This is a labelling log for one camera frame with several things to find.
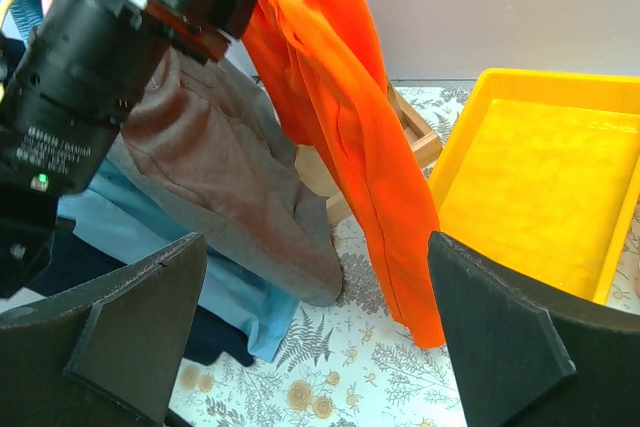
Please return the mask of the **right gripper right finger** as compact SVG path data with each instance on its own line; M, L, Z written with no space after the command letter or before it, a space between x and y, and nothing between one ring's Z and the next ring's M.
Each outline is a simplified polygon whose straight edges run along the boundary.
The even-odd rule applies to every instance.
M435 232L428 262L470 426L636 426L639 318Z

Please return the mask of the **orange red shorts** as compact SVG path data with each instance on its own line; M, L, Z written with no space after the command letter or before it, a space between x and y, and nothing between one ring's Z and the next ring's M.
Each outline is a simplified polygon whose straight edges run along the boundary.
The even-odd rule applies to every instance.
M245 47L285 133L316 149L367 241L392 317L445 341L427 261L436 207L388 99L366 0L258 0Z

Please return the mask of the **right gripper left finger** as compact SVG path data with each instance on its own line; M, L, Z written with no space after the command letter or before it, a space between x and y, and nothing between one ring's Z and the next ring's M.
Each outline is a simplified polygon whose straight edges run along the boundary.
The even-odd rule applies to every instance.
M2 425L162 425L205 270L205 239L192 233L2 312Z

